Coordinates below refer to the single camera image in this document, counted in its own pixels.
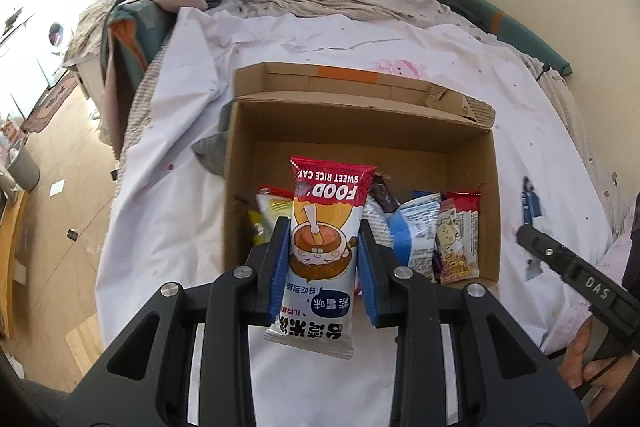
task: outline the screw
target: screw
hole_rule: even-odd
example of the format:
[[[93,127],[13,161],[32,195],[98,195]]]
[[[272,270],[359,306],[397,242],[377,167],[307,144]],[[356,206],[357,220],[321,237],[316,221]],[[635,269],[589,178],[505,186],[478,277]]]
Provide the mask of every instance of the screw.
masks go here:
[[[180,286],[178,286],[175,282],[167,282],[162,285],[160,288],[160,293],[165,297],[173,297],[178,293]]]
[[[234,277],[236,279],[246,279],[252,273],[251,267],[241,264],[240,266],[236,266],[234,268]]]
[[[398,277],[398,279],[411,279],[413,274],[414,271],[408,266],[397,266],[394,270],[394,275]]]
[[[472,297],[482,297],[486,293],[486,288],[480,283],[473,282],[466,287],[466,292]]]

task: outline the cardboard box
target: cardboard box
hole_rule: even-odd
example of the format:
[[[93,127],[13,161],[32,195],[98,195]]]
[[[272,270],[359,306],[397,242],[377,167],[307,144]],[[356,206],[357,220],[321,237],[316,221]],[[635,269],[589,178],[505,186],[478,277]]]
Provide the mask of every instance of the cardboard box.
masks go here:
[[[259,185],[293,190],[293,155],[370,164],[401,201],[412,190],[479,190],[480,279],[498,280],[500,200],[494,110],[432,82],[311,64],[236,71],[225,158],[225,269],[251,248]]]

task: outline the white bed cover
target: white bed cover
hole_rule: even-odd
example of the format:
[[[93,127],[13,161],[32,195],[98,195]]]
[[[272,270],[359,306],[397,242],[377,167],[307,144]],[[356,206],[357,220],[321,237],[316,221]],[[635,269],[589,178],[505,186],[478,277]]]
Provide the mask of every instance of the white bed cover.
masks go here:
[[[196,9],[179,13],[152,100],[152,123],[129,149],[126,176],[111,209],[96,284],[105,344],[164,282],[191,287],[221,273],[224,181],[201,167],[189,146],[217,130],[220,108],[232,99],[233,71],[266,60],[370,70],[391,64],[395,74],[428,78],[495,109],[502,214],[497,293],[544,349],[547,333],[577,294],[548,269],[525,282],[529,256],[515,243],[523,177],[542,202],[544,220],[535,225],[590,263],[603,256],[610,232],[569,135],[520,58],[453,25],[423,30],[341,15],[244,20]],[[351,361],[267,343],[262,328],[251,328],[259,425],[388,424],[395,331],[372,328],[358,299],[353,321]],[[195,421],[195,402],[190,410]]]

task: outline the gray trash bin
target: gray trash bin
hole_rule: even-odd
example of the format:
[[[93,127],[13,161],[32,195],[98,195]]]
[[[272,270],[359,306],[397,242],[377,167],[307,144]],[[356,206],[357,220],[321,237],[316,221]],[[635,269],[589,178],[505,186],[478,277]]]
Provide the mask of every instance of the gray trash bin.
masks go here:
[[[17,150],[18,155],[14,158],[14,161],[11,161],[12,153],[9,151],[9,158],[6,159],[6,169],[20,187],[31,192],[40,181],[40,169],[24,148],[22,139],[18,140],[11,149]]]

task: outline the tile floor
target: tile floor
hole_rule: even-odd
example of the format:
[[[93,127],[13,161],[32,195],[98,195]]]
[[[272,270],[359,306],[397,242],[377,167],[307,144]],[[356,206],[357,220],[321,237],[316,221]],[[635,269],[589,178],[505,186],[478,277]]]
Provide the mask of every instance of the tile floor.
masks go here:
[[[97,121],[87,114],[76,87],[49,125],[28,139],[40,182],[24,211],[16,255],[27,267],[27,284],[14,285],[15,338],[2,342],[27,378],[62,391],[82,377],[65,335],[95,314],[96,270],[115,190],[111,147],[98,140]],[[49,197],[51,184],[62,179],[63,191]],[[76,242],[67,229],[78,230]]]

